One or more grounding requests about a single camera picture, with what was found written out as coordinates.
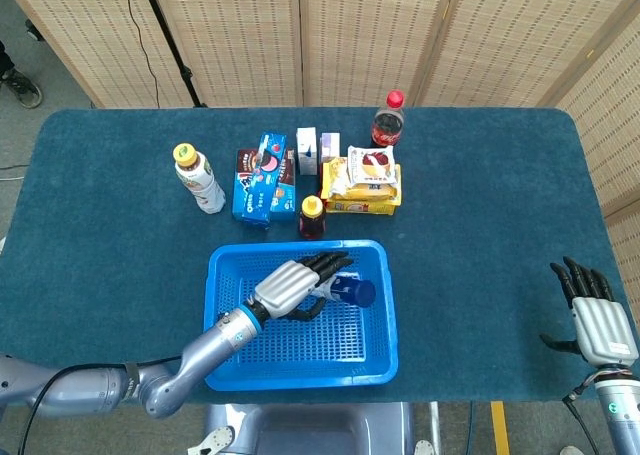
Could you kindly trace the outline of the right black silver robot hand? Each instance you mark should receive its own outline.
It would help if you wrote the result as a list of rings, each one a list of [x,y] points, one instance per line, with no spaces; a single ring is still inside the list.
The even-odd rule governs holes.
[[[615,300],[608,279],[599,271],[564,257],[552,262],[551,270],[560,282],[575,327],[573,340],[539,338],[551,350],[581,356],[600,368],[629,368],[639,359],[639,350],[626,311]]]

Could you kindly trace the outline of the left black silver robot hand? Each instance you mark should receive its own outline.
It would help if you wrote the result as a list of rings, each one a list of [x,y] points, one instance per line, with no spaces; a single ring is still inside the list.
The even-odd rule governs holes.
[[[244,305],[261,327],[271,319],[309,322],[324,309],[326,298],[317,296],[308,309],[301,309],[300,305],[352,263],[353,260],[344,251],[320,252],[299,260],[289,260],[258,283]]]

